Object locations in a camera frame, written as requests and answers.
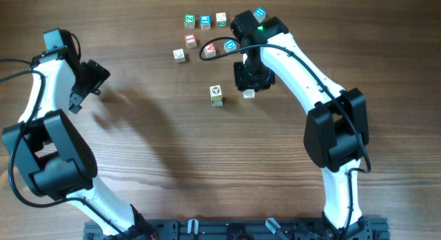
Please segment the yellow sided picture block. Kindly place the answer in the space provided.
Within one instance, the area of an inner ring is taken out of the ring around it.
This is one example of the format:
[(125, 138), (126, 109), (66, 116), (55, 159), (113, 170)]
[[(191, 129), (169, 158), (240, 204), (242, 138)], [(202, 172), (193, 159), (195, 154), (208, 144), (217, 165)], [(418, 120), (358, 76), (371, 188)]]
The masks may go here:
[(210, 86), (209, 91), (212, 100), (223, 98), (223, 93), (220, 85)]

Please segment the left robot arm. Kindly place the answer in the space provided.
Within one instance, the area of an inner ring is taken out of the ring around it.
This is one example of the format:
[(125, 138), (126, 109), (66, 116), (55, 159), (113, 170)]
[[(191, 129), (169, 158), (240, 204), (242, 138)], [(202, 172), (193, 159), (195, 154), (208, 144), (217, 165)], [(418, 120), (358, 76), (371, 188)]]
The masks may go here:
[(21, 203), (50, 208), (68, 203), (99, 227), (100, 239), (155, 239), (155, 229), (135, 207), (100, 179), (95, 156), (67, 114), (99, 95), (110, 73), (81, 61), (78, 38), (67, 30), (44, 32), (46, 50), (27, 63), (32, 90), (17, 124), (3, 129), (10, 187)]

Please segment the white block teal side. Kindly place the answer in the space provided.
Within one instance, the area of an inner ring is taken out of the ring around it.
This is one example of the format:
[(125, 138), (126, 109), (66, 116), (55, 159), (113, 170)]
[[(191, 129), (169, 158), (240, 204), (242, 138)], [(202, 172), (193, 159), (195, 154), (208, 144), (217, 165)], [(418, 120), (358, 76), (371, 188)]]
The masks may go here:
[(212, 104), (213, 103), (223, 103), (223, 98), (215, 98), (215, 99), (212, 99)]

